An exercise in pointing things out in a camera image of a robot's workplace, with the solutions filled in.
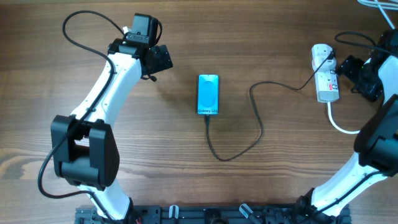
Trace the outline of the blue screen smartphone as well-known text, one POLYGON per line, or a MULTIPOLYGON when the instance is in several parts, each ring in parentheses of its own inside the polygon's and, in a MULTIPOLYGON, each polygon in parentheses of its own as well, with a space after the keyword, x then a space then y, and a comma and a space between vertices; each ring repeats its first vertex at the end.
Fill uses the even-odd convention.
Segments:
POLYGON ((216 74, 201 74, 197 85, 197 114, 217 115, 219 111, 219 84, 216 74))

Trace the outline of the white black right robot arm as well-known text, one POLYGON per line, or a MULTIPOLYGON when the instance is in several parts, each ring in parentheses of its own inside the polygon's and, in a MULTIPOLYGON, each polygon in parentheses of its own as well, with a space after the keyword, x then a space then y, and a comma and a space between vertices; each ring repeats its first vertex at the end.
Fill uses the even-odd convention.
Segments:
POLYGON ((397 174, 397 29, 384 31, 368 48, 367 61, 348 57, 336 72, 348 77, 369 101, 383 96, 382 105, 356 135, 349 161, 297 200, 292 223, 341 223, 350 201, 397 174))

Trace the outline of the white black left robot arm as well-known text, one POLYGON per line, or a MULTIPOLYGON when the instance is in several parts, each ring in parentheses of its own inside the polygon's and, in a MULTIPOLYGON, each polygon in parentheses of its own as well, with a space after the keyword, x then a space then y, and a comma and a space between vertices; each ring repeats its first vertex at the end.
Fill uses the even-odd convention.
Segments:
POLYGON ((57 115, 52 121, 50 157, 56 176, 89 196, 103 222, 135 222, 132 200, 116 179, 120 155, 113 135, 115 120, 140 79, 155 81, 154 73, 172 66, 165 45, 149 47, 116 39, 85 100, 70 116, 57 115))

